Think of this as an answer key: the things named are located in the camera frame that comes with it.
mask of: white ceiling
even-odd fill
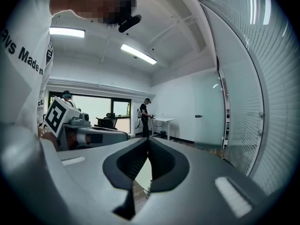
[[[114,61],[113,64],[153,73],[171,67],[187,54],[195,56],[206,47],[196,20],[182,0],[137,0],[136,14],[142,15],[142,21],[123,34],[118,28],[78,18],[72,12],[56,15],[51,26],[83,29],[86,36],[52,35],[55,56],[91,59],[99,64]],[[123,43],[151,54],[157,64],[123,52]]]

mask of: black chair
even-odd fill
[[[104,120],[110,120],[110,121],[112,121],[112,127],[116,128],[116,124],[117,124],[118,118],[116,118],[116,115],[114,113],[107,113],[106,117],[103,118],[103,119]]]
[[[109,128],[113,130],[116,129],[116,124],[117,124],[117,118],[115,117],[114,113],[107,113],[106,117],[101,119],[101,118],[96,118],[98,120],[98,124],[95,124],[95,127],[99,128]]]

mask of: window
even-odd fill
[[[61,97],[62,93],[49,92],[48,107],[52,103],[55,96]],[[87,113],[90,117],[92,126],[98,123],[96,118],[104,118],[107,113],[115,113],[118,118],[116,128],[119,131],[130,133],[131,124],[131,100],[110,98],[110,97],[96,97],[76,94],[72,96],[76,108],[80,108],[83,113]]]
[[[126,133],[130,133],[130,102],[128,99],[112,99],[112,111],[118,117],[116,128]]]

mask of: white t-shirt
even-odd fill
[[[73,100],[70,99],[70,100],[67,101],[67,103],[68,103],[71,107],[76,108],[75,103],[73,102]]]
[[[1,28],[0,122],[37,134],[53,64],[50,0],[20,0]]]

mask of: black shirt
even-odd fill
[[[142,105],[140,107],[140,110],[141,110],[141,113],[143,112],[143,110],[145,110],[145,113],[148,114],[148,112],[147,112],[147,106],[144,103],[142,103]],[[142,120],[143,121],[148,120],[148,117],[142,114]]]

